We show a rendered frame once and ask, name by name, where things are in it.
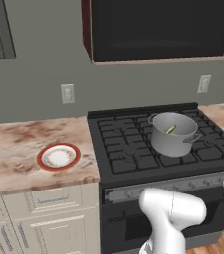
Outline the red rimmed white plate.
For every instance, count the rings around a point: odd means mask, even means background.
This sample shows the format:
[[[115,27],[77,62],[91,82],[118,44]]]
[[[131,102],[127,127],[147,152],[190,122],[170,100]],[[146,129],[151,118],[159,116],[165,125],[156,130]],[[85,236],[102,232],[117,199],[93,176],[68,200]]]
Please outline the red rimmed white plate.
[[[70,143],[53,143],[37,155],[39,167],[46,171],[58,172],[75,166],[81,157],[80,149]]]

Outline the black oven door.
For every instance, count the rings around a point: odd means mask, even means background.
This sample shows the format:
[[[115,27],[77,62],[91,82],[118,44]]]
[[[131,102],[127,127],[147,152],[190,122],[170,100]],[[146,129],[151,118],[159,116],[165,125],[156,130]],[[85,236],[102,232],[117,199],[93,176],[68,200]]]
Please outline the black oven door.
[[[224,229],[224,189],[190,191],[201,198],[207,207],[205,220],[182,231],[186,248],[214,244]],[[136,199],[113,203],[102,197],[101,252],[114,254],[140,248],[151,234],[151,225],[140,211]]]

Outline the cream drawer front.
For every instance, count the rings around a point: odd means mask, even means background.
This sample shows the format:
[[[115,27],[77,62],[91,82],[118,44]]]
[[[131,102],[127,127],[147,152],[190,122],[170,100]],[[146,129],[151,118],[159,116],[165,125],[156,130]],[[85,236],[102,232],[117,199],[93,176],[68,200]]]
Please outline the cream drawer front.
[[[38,204],[37,199],[53,199],[68,196],[68,200]],[[99,184],[90,183],[61,187],[49,190],[37,190],[23,194],[23,207],[28,214],[42,214],[63,210],[78,210],[99,204]]]

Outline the black stove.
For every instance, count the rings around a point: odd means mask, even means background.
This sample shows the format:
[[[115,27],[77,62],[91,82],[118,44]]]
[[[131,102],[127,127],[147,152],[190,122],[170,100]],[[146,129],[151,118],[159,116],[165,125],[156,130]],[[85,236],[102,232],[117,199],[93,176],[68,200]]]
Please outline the black stove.
[[[184,114],[196,121],[201,137],[189,154],[170,158],[152,148],[148,117],[163,112]],[[224,131],[195,102],[92,111],[88,124],[101,176],[101,204],[102,197],[113,203],[138,200],[144,188],[186,178],[224,176]],[[126,198],[125,191],[132,197]]]

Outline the grey metal pot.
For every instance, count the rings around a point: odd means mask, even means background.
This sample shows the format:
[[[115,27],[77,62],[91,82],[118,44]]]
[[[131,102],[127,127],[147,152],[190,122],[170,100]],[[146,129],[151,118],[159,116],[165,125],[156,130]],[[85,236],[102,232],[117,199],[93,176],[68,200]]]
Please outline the grey metal pot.
[[[197,123],[179,113],[153,114],[148,118],[148,123],[152,125],[151,145],[164,156],[177,158],[187,155],[192,144],[201,137],[197,133]],[[166,134],[165,131],[171,125],[176,125],[177,128],[171,134]]]

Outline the black microwave oven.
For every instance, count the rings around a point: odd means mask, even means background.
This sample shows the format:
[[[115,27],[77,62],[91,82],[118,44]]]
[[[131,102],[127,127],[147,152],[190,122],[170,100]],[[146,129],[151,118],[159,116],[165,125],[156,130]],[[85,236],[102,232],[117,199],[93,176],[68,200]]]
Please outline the black microwave oven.
[[[224,56],[224,0],[81,0],[95,62]]]

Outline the white wall outlet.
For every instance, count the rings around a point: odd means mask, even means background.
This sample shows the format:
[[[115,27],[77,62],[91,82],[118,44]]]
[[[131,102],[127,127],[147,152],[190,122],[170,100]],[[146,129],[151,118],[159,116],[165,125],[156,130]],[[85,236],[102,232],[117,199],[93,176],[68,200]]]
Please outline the white wall outlet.
[[[73,84],[63,84],[61,86],[62,102],[64,104],[75,102],[75,92]]]
[[[211,80],[211,75],[203,75],[200,78],[198,89],[197,89],[198,94],[208,92],[208,87],[209,87],[209,84],[210,84],[210,80]]]

